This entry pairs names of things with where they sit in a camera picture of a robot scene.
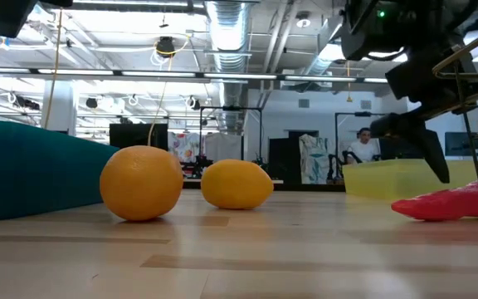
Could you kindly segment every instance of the person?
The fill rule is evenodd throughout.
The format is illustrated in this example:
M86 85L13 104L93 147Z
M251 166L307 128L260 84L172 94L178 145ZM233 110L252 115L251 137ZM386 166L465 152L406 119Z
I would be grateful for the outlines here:
M369 128L362 128L357 133L358 140L352 142L348 147L348 152L353 152L363 163L373 161L374 155L379 154L379 148L374 142L371 142L371 132ZM350 164L356 164L354 157L348 156Z

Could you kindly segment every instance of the red object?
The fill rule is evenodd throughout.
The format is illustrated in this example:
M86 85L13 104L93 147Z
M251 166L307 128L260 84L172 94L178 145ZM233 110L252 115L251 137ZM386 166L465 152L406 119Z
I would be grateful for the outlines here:
M402 199L392 210L418 220L444 221L478 217L478 182L465 187Z

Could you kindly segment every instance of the teal cushion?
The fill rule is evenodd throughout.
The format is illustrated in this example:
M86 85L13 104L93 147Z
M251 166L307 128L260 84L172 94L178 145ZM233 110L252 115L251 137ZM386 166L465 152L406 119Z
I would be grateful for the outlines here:
M0 121L0 219L101 203L100 172L117 150Z

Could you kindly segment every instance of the black screen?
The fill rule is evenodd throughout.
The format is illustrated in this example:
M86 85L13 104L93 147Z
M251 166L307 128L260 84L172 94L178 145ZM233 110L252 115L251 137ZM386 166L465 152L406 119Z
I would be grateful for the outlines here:
M381 159L423 159L422 152L406 140L380 138Z
M473 142L478 155L478 140L473 140ZM470 140L467 132L446 132L446 156L471 156Z
M110 145L121 149L133 145L147 145L151 124L110 124ZM167 124L155 124L150 144L168 150Z

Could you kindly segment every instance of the yellow container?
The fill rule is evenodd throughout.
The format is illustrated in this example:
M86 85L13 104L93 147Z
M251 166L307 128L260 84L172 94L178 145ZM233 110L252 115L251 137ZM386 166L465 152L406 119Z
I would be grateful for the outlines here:
M423 159L394 159L345 165L346 193L385 200L409 199L421 194L465 186L477 180L472 160L450 160L450 183L441 183Z

